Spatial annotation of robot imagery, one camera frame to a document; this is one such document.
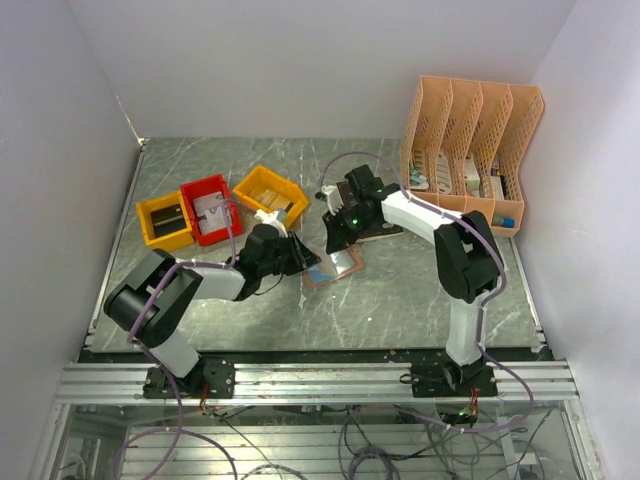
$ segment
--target gray wall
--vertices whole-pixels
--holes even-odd
[[[518,243],[609,478],[638,478],[640,3],[579,1],[534,83],[546,112],[523,165]]]
[[[420,74],[529,82],[575,0],[69,0],[139,135],[400,137]]]
[[[0,2],[0,465],[25,478],[139,149],[63,0]]]

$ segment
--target marble tabletop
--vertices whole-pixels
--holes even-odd
[[[106,292],[148,252],[136,215],[137,202],[166,195],[180,185],[221,173],[230,188],[256,165],[264,165],[302,186],[311,206],[294,229],[309,247],[322,248],[326,234],[321,221],[326,204],[315,200],[315,182],[331,158],[366,150],[398,164],[400,140],[283,138],[151,138],[142,164]],[[342,179],[350,169],[369,162],[385,182],[393,173],[375,160],[347,157],[336,163],[327,180]],[[243,214],[245,230],[255,221]],[[237,238],[238,248],[246,234]],[[486,323],[489,346],[533,347],[538,344],[531,306],[511,243],[497,239],[509,285],[489,305]],[[197,244],[173,252],[181,258],[222,261],[229,242],[210,247]],[[434,248],[411,232],[361,245],[365,268],[341,280],[310,289],[300,275],[284,277],[267,295],[243,302],[191,302],[179,329],[198,350],[324,350],[444,347],[449,329],[449,302],[440,288]],[[275,278],[263,281],[266,290]],[[94,352],[124,352],[126,335],[102,309],[95,319]]]

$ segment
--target small box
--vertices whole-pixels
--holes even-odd
[[[191,229],[199,245],[204,247],[229,238],[222,216],[224,214],[222,200],[231,199],[231,194],[222,175],[185,183],[180,185],[180,191],[184,198]],[[227,203],[227,206],[231,232],[234,236],[241,235],[243,229],[238,209],[231,203]]]
[[[287,229],[309,206],[309,200],[298,185],[262,165],[255,167],[233,189],[233,193],[247,207],[267,213],[284,210],[287,212],[284,220]]]
[[[136,205],[144,243],[167,252],[194,243],[182,194],[170,193]]]

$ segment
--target dark book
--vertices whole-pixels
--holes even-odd
[[[342,199],[343,208],[350,209],[355,207],[358,204],[355,196],[353,195],[353,191],[351,190],[351,186],[349,182],[342,181],[336,184],[338,187],[338,192],[340,192],[340,198]],[[376,225],[371,225],[370,227],[364,229],[360,234],[359,242],[366,242],[368,240],[375,240],[377,238],[387,238],[392,237],[394,235],[400,235],[404,232],[402,227],[397,225],[393,225],[392,223],[380,222]]]

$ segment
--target perforated plastic divider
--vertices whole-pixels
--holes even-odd
[[[464,159],[482,109],[482,89],[480,82],[470,80],[452,79],[451,85],[453,104],[442,139],[442,150],[449,161],[452,190],[450,195],[440,194],[438,202],[445,208],[462,212],[467,199]]]
[[[506,84],[483,82],[480,87],[483,97],[482,110],[473,133],[469,152],[473,154],[476,170],[480,176],[481,198],[468,196],[465,212],[478,210],[491,224],[495,200],[489,175],[491,164],[511,115],[513,97]]]
[[[537,87],[422,76],[402,145],[403,178],[410,162],[427,176],[429,190],[413,192],[444,208],[481,211],[514,220],[514,228],[492,226],[511,237],[520,229],[524,201],[518,172],[544,103]],[[452,177],[451,194],[438,194],[435,165],[442,149]],[[473,152],[484,198],[468,196],[464,159]],[[504,176],[505,199],[494,198],[492,165]]]
[[[510,85],[513,109],[507,122],[496,160],[504,175],[504,200],[496,200],[495,215],[512,218],[514,228],[495,227],[497,234],[512,237],[520,229],[524,213],[524,200],[520,190],[520,163],[533,137],[544,102],[540,89],[524,85]]]

